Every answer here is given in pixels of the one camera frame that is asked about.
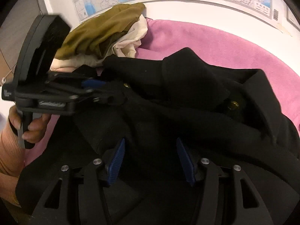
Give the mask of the left hand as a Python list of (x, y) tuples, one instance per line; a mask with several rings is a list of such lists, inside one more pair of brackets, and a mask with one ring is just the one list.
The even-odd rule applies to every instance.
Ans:
[[(51, 114), (42, 114), (40, 118), (34, 119), (29, 125), (28, 130), (23, 133), (22, 139), (29, 143), (36, 144), (45, 136), (47, 125), (51, 119)], [(17, 112), (16, 106), (9, 110), (9, 120), (16, 130), (20, 130), (21, 116)]]

